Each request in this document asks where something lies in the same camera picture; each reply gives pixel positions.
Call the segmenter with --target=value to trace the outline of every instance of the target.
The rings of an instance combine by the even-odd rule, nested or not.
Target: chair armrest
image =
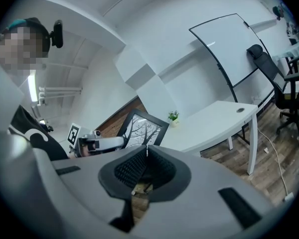
[[[292,60],[289,60],[288,64],[293,64],[293,63],[297,62],[298,60],[299,60],[299,57],[296,57],[296,58],[294,58]]]
[[[284,77],[285,82],[290,82],[290,81],[298,81],[299,80],[299,72],[295,74],[289,74]]]

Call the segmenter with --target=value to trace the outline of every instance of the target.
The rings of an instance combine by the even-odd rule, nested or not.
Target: chair base
[[[280,127],[277,128],[277,134],[280,133],[280,129],[288,126],[291,123],[296,123],[298,135],[299,135],[299,114],[298,114],[298,112],[297,111],[295,111],[294,113],[281,112],[280,117],[282,117],[282,116],[286,116],[286,117],[288,117],[288,119],[285,123],[283,123]]]

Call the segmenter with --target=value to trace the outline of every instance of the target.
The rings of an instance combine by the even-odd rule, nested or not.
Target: white cable
[[[288,195],[288,189],[287,189],[287,186],[286,186],[286,183],[285,183],[285,180],[284,180],[284,177],[283,177],[283,172],[281,171],[281,167],[280,167],[280,162],[279,162],[279,158],[278,158],[278,153],[273,145],[273,143],[270,141],[270,139],[268,137],[266,137],[263,133],[261,133],[261,131],[258,129],[259,133],[262,134],[265,138],[268,139],[268,141],[270,142],[271,146],[274,148],[275,150],[275,153],[276,153],[276,156],[277,156],[277,161],[278,161],[278,166],[279,166],[279,170],[280,170],[280,175],[281,175],[281,179],[284,183],[284,187],[285,187],[285,191],[286,191],[286,196]]]

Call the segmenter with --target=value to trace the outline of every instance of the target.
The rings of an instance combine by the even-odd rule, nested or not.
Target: green plant
[[[178,118],[179,113],[177,111],[168,113],[168,118],[172,121]]]

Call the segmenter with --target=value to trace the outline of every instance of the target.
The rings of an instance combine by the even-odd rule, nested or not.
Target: whiteboard frame
[[[203,24],[206,24],[206,23],[208,23],[208,22],[211,22],[211,21],[213,21],[213,20],[217,20],[217,19],[220,19],[220,18],[224,18],[224,17],[228,17],[228,16],[232,16],[232,15],[237,15],[237,16],[239,16],[241,19],[242,19],[242,21],[243,21],[243,23],[248,27],[248,28],[250,28],[252,31],[253,31],[253,33],[256,35],[256,37],[259,39],[259,41],[261,42],[261,44],[263,45],[263,47],[265,48],[265,50],[266,50],[266,52],[267,52],[267,54],[270,56],[270,54],[269,54],[269,52],[268,52],[268,50],[267,50],[267,48],[266,48],[266,46],[264,45],[264,43],[262,42],[262,40],[258,37],[258,35],[254,32],[254,30],[249,26],[249,24],[239,15],[239,14],[237,14],[237,13],[233,13],[233,14],[228,14],[228,15],[224,15],[224,16],[221,16],[221,17],[217,17],[217,18],[214,18],[214,19],[211,19],[211,20],[208,20],[208,21],[205,21],[205,22],[203,22],[203,23],[200,23],[200,24],[198,24],[198,25],[196,25],[196,26],[193,26],[193,27],[191,27],[190,29],[189,29],[189,31],[207,48],[207,50],[210,52],[210,54],[214,57],[214,59],[216,60],[216,62],[217,62],[217,65],[218,65],[218,68],[219,68],[219,70],[222,72],[222,74],[223,74],[223,76],[224,76],[224,78],[225,78],[225,80],[226,80],[226,82],[227,82],[227,84],[228,84],[228,86],[229,86],[229,88],[230,88],[230,91],[231,91],[231,93],[232,93],[232,95],[233,95],[233,97],[234,97],[234,100],[235,100],[235,102],[237,102],[238,103],[238,101],[237,101],[237,97],[236,97],[236,94],[235,94],[235,92],[234,92],[234,90],[233,90],[233,88],[234,87],[236,87],[237,85],[239,85],[240,83],[242,83],[244,80],[246,80],[249,76],[251,76],[254,72],[256,72],[257,71],[257,69],[258,69],[258,67],[256,68],[256,69],[254,69],[251,73],[249,73],[245,78],[243,78],[242,80],[240,80],[238,83],[236,83],[235,85],[232,85],[232,83],[231,83],[231,81],[229,80],[229,77],[228,77],[228,75],[227,75],[227,73],[226,73],[226,71],[225,71],[225,69],[223,68],[223,66],[221,65],[221,63],[219,62],[219,60],[217,59],[217,57],[215,56],[215,54],[210,50],[210,48],[206,45],[206,43],[202,40],[202,39],[200,39],[200,37],[198,37],[193,31],[192,31],[192,29],[194,29],[194,28],[196,28],[196,27],[198,27],[198,26],[200,26],[200,25],[203,25]]]

